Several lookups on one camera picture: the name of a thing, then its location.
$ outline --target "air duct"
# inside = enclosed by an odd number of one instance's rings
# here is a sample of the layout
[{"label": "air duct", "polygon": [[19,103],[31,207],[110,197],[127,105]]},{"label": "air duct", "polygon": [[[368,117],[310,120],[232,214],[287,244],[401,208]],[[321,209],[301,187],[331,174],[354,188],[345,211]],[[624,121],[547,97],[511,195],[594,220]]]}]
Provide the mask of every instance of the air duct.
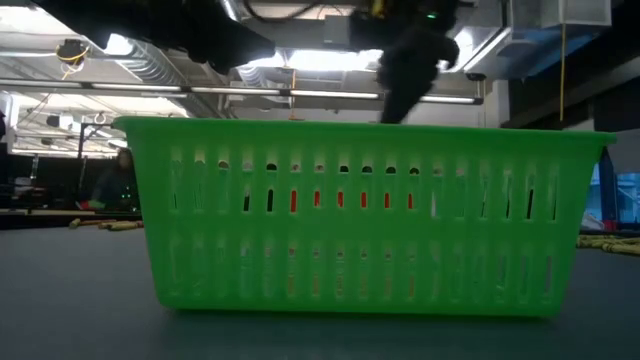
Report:
[{"label": "air duct", "polygon": [[[118,63],[142,80],[154,85],[188,85],[187,80],[174,68],[162,51],[141,41],[129,40],[133,50],[131,60],[119,60]],[[217,109],[208,106],[200,95],[188,94],[185,98],[169,98],[169,101],[182,106],[195,117],[226,117]]]}]

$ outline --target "person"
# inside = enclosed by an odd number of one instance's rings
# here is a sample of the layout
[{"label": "person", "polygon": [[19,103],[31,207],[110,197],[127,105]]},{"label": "person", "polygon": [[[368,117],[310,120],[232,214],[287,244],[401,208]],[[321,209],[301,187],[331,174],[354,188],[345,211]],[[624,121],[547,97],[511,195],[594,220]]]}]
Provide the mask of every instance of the person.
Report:
[{"label": "person", "polygon": [[121,149],[116,163],[98,179],[89,202],[92,208],[136,211],[139,208],[131,150]]}]

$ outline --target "wooden stick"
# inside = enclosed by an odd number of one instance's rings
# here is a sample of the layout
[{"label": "wooden stick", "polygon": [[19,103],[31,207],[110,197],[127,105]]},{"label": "wooden stick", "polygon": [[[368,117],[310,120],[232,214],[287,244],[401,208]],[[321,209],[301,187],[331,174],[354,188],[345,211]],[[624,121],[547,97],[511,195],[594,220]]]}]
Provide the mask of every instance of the wooden stick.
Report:
[{"label": "wooden stick", "polygon": [[113,223],[116,220],[85,220],[82,221],[80,219],[75,219],[71,223],[69,223],[69,229],[77,229],[79,226],[91,226],[91,225],[100,225],[103,223]]},{"label": "wooden stick", "polygon": [[117,223],[107,224],[109,231],[126,231],[144,228],[142,221],[121,221]]}]

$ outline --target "cable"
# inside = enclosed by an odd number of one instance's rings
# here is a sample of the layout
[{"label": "cable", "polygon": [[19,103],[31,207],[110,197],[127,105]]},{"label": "cable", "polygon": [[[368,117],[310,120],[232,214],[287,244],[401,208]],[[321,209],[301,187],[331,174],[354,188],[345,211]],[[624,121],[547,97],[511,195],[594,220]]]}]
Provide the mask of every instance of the cable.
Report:
[{"label": "cable", "polygon": [[[75,64],[78,63],[78,60],[80,59],[80,57],[74,56],[74,58],[76,58],[74,60],[74,65],[75,65]],[[69,75],[75,74],[75,73],[81,71],[83,68],[84,67],[80,67],[78,70],[72,72],[72,68],[71,68],[71,66],[69,66],[69,69],[62,76],[62,80],[63,81],[66,80]],[[31,115],[33,115],[34,113],[36,113],[36,116],[37,116],[37,114],[39,114],[39,112],[37,112],[38,108],[40,108],[40,106],[45,105],[49,101],[49,99],[51,98],[51,95],[53,95],[53,92],[48,93],[42,100],[40,100],[40,102],[30,112],[27,112],[27,115],[25,115],[22,119],[18,120],[18,122],[16,123],[16,127],[18,125],[20,125],[20,123],[22,123],[23,121],[29,119],[29,117],[31,117]],[[29,119],[29,121],[27,121],[25,126],[28,126],[29,124],[31,124],[32,121],[33,121],[33,119]]]},{"label": "cable", "polygon": [[344,13],[342,12],[342,10],[340,10],[339,7],[337,7],[335,5],[322,5],[322,6],[320,6],[320,9],[318,10],[318,15],[316,15],[316,20],[320,20],[320,15],[322,15],[322,12],[324,11],[324,9],[327,6],[332,7],[335,11],[338,12],[338,14],[340,14],[340,16],[344,16]]},{"label": "cable", "polygon": [[287,21],[289,21],[291,19],[297,18],[300,15],[308,13],[313,8],[322,5],[322,1],[323,0],[315,0],[315,1],[313,1],[311,4],[309,4],[307,6],[305,6],[303,8],[300,8],[300,9],[292,12],[291,14],[289,14],[287,16],[283,16],[283,17],[279,17],[279,18],[265,18],[265,17],[262,17],[261,15],[259,15],[255,11],[253,6],[251,5],[251,0],[242,0],[242,4],[244,5],[245,9],[247,9],[247,12],[249,13],[249,15],[251,15],[252,17],[254,17],[255,19],[257,19],[260,22],[264,22],[264,23],[283,23],[283,22],[287,22]]},{"label": "cable", "polygon": [[65,57],[62,57],[62,56],[58,55],[58,51],[59,50],[60,50],[60,45],[58,45],[58,47],[56,47],[56,56],[58,57],[58,60],[60,60],[60,61],[75,61],[75,62],[77,62],[78,60],[83,58],[85,55],[87,55],[87,53],[89,52],[89,47],[87,46],[87,48],[84,49],[84,51],[81,54],[76,55],[76,56],[72,56],[70,58],[65,58]]}]

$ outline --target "yellow cable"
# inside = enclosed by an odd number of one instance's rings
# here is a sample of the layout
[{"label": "yellow cable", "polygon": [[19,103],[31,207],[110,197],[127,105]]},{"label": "yellow cable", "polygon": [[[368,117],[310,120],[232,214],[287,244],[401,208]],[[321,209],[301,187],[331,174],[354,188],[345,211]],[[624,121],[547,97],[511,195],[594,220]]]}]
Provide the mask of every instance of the yellow cable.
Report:
[{"label": "yellow cable", "polygon": [[564,86],[567,69],[567,23],[562,23],[562,70],[560,70],[560,122],[564,121]]},{"label": "yellow cable", "polygon": [[374,0],[371,6],[371,14],[375,17],[384,17],[384,0]]},{"label": "yellow cable", "polygon": [[60,46],[58,46],[56,48],[56,56],[58,57],[58,59],[62,60],[62,61],[74,61],[74,60],[79,60],[80,58],[82,58],[83,56],[87,55],[87,53],[89,52],[89,47],[87,47],[82,54],[80,55],[76,55],[76,56],[72,56],[70,58],[63,58],[62,56],[58,55],[58,50],[60,50]]}]

